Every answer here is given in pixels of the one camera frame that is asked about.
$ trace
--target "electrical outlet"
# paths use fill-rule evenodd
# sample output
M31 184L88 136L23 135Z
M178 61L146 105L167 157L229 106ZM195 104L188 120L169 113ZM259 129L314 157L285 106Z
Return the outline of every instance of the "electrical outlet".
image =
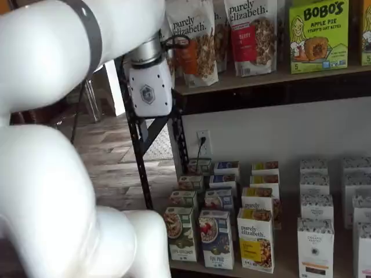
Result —
M199 152L200 158L211 158L212 150L211 150L211 140L210 140L210 132L208 130L201 130L197 132L197 139L198 139L198 147L201 144L201 137L205 137L206 141L201 147Z

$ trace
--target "white wall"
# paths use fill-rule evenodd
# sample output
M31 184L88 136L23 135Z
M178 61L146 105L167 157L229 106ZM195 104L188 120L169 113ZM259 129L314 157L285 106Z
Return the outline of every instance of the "white wall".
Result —
M371 154L370 120L368 97L190 115L183 125L190 157L197 156L196 131L209 130L212 159L239 160L243 181L248 181L250 162L278 160L284 192L298 190L301 158L328 158L335 193L339 158Z

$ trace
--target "orange label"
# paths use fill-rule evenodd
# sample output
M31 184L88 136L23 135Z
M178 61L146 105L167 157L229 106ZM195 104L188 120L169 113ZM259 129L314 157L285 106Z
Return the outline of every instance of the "orange label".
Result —
M179 64L185 74L197 74L197 43L191 40L186 49L176 49Z

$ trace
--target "power cord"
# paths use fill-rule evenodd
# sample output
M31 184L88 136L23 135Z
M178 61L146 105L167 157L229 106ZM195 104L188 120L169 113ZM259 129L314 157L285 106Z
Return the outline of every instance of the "power cord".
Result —
M199 145L199 148L198 148L198 153L197 153L197 160L196 160L196 173L198 172L198 160L199 160L199 154L201 152L201 148L202 146L204 145L204 143L206 142L206 137L202 136L201 137L201 143Z

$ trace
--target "brand logo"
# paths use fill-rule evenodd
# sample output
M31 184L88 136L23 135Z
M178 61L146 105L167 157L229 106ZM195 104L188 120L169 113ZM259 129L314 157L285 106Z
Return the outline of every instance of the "brand logo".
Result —
M344 10L343 5L344 5L343 1L336 1L335 3L332 3L330 5L323 5L321 7L308 8L304 10L304 20L307 21L311 19L312 17L324 18L329 14L335 14L338 16Z

